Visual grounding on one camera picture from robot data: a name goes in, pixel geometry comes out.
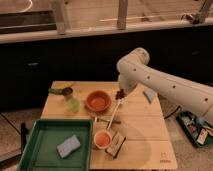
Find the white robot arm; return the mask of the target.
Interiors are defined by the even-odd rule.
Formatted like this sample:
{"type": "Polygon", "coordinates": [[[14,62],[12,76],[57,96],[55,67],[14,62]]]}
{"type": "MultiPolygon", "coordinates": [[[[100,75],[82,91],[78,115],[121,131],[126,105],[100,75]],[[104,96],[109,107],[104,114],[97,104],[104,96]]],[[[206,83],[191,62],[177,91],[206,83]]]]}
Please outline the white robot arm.
{"type": "Polygon", "coordinates": [[[213,87],[153,69],[149,60],[149,53],[139,47],[117,62],[118,85],[125,95],[141,83],[213,125],[213,87]]]}

